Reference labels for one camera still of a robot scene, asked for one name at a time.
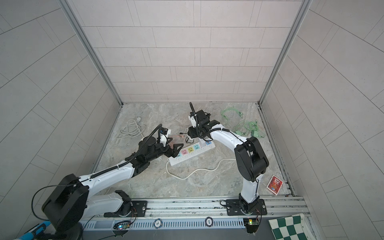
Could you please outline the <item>pink charger with cable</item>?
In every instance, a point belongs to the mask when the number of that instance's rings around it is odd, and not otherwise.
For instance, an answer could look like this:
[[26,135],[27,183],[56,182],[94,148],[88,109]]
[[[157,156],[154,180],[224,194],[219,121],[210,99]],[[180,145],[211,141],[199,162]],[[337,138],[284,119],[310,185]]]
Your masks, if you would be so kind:
[[170,135],[169,138],[172,138],[172,140],[169,142],[169,145],[171,148],[174,147],[175,144],[184,144],[185,143],[185,136],[184,135]]

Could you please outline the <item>long multicolour power strip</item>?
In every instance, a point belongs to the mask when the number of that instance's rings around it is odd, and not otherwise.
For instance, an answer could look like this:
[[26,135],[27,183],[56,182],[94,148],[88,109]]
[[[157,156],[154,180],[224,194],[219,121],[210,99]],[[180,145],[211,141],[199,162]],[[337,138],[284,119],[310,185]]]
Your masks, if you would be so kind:
[[195,158],[199,155],[202,155],[210,150],[213,150],[216,147],[215,143],[212,141],[199,141],[197,143],[194,143],[192,145],[189,145],[178,153],[176,157],[169,157],[168,161],[171,164],[171,166],[177,165],[181,162],[184,162],[186,160]]

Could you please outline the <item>green charger with cable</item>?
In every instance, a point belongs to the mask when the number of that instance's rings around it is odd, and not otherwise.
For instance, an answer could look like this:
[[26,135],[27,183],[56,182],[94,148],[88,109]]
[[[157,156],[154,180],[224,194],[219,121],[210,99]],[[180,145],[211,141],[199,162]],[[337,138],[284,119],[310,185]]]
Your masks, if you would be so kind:
[[240,121],[234,128],[234,132],[243,137],[264,138],[266,135],[259,129],[257,121]]

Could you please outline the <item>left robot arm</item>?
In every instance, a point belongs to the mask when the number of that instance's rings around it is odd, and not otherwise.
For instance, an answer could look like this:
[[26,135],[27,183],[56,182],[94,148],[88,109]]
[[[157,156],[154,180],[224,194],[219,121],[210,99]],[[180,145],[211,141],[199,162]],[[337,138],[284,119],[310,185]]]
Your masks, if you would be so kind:
[[119,164],[91,175],[65,176],[42,206],[47,217],[43,224],[32,230],[34,239],[78,240],[83,230],[81,219],[99,214],[114,217],[136,216],[132,199],[122,190],[109,195],[98,193],[118,182],[133,178],[146,170],[151,161],[177,157],[183,144],[170,145],[172,138],[161,131],[157,138],[147,136],[139,142],[136,152]]

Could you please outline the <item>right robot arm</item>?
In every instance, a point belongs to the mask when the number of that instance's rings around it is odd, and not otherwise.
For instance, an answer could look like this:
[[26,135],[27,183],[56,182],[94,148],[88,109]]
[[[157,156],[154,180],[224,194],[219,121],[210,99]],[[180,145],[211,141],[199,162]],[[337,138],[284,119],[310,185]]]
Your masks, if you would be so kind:
[[190,103],[188,137],[206,142],[217,141],[234,152],[237,168],[243,177],[243,187],[237,207],[245,215],[266,215],[264,200],[260,199],[259,184],[265,174],[269,160],[256,137],[245,138],[226,129],[220,122],[210,120],[210,114],[203,110],[195,111]]

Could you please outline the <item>red card packet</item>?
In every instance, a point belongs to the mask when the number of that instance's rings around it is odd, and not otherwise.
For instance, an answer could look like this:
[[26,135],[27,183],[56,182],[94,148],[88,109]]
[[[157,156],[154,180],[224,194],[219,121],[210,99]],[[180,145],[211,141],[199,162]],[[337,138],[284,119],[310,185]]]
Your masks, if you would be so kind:
[[273,175],[267,185],[267,190],[277,196],[283,184],[284,182],[281,179]]

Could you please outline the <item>green white checkerboard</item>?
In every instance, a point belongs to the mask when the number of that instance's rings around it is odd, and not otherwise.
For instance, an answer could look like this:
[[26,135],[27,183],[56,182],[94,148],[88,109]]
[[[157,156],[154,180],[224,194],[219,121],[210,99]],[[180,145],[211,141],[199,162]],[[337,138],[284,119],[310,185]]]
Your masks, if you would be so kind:
[[276,240],[315,240],[304,214],[269,220]]

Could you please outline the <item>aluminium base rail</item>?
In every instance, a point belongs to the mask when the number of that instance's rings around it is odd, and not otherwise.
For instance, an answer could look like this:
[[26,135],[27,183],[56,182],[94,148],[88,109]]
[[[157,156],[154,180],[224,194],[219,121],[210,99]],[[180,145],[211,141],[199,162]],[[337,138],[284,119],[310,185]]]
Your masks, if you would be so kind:
[[134,202],[137,217],[106,218],[96,215],[80,221],[85,231],[110,231],[120,222],[132,221],[127,229],[184,230],[184,229],[245,229],[270,219],[303,214],[310,211],[302,197],[262,196],[259,210],[245,215],[235,207],[235,198],[174,198],[139,199]]

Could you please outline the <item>blue handled tool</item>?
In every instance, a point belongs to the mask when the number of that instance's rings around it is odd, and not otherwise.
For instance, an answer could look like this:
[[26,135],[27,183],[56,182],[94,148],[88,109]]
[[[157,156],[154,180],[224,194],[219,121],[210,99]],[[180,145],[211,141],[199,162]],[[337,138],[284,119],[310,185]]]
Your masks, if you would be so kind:
[[16,238],[15,240],[36,240],[38,237],[43,236],[45,230],[47,227],[51,224],[49,221],[44,221],[36,226],[34,226],[32,229],[27,231],[22,236]]

